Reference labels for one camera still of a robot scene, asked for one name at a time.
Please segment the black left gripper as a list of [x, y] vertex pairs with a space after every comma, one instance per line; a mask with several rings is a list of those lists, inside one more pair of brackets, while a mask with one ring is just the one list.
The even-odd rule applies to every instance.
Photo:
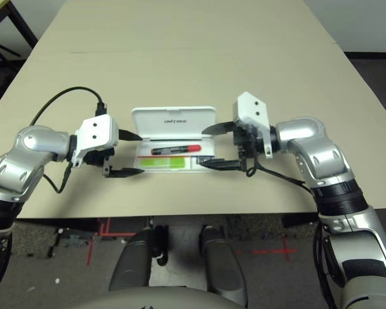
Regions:
[[[130, 131], [119, 129], [118, 130], [118, 139], [125, 141], [140, 141], [143, 140], [139, 135], [132, 133]], [[97, 167], [103, 167], [102, 174], [105, 178], [128, 178], [142, 174], [144, 170], [124, 167], [120, 170], [115, 170], [110, 165], [110, 157], [115, 154], [113, 148], [104, 149], [101, 151], [94, 150], [88, 152], [84, 158], [83, 162], [88, 165], [94, 165]]]

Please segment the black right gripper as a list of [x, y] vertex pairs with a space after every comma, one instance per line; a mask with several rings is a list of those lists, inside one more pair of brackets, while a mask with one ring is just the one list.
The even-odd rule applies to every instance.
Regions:
[[[250, 134], [241, 127], [235, 128], [235, 122], [222, 122], [211, 125], [202, 130], [203, 135], [225, 135], [234, 131], [234, 145], [237, 146], [239, 158], [253, 158], [252, 141]], [[263, 139], [254, 142], [258, 155], [264, 154]], [[222, 158], [205, 160], [201, 166], [216, 171], [245, 171], [246, 163], [243, 160], [225, 160]]]

